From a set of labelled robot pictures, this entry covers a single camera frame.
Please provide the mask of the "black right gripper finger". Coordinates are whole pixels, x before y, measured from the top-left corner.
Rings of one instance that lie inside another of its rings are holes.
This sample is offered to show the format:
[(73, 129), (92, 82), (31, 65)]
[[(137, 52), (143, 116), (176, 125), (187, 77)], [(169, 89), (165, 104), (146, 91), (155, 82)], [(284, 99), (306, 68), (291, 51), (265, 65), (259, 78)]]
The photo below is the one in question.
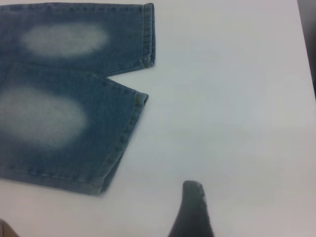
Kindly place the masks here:
[(191, 180), (183, 183), (180, 209), (169, 236), (214, 237), (201, 183)]

